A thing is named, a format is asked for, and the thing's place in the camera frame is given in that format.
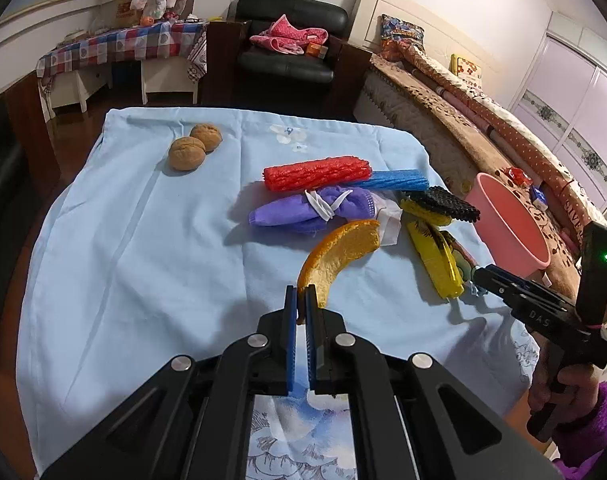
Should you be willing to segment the person's right hand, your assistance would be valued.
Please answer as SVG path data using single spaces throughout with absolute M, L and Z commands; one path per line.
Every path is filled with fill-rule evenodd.
M 549 344 L 542 341 L 532 384 L 528 393 L 528 405 L 532 414 L 541 411 L 546 404 L 558 407 L 560 422 L 573 422 L 594 410 L 599 398 L 599 382 L 602 370 L 590 364 L 573 364 L 557 374 L 563 386 L 561 392 L 550 389 Z

